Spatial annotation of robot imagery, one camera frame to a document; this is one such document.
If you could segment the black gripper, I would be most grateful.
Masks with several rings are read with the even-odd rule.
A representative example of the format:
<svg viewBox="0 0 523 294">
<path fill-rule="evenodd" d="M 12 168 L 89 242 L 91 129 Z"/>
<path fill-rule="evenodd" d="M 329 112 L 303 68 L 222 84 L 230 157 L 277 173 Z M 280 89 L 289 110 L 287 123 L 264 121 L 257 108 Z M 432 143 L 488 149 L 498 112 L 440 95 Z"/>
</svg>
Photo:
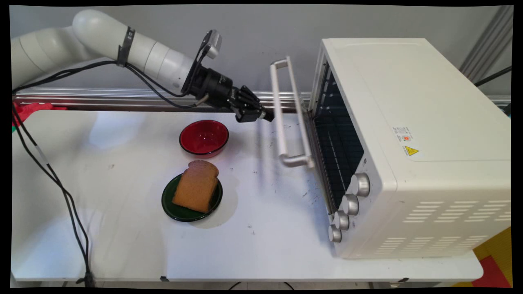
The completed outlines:
<svg viewBox="0 0 523 294">
<path fill-rule="evenodd" d="M 231 110 L 230 101 L 234 98 L 234 113 L 238 123 L 254 122 L 258 119 L 273 121 L 272 111 L 265 109 L 260 99 L 247 87 L 233 86 L 233 80 L 211 68 L 193 65 L 182 92 L 192 95 L 196 100 L 208 95 L 205 104 Z"/>
</svg>

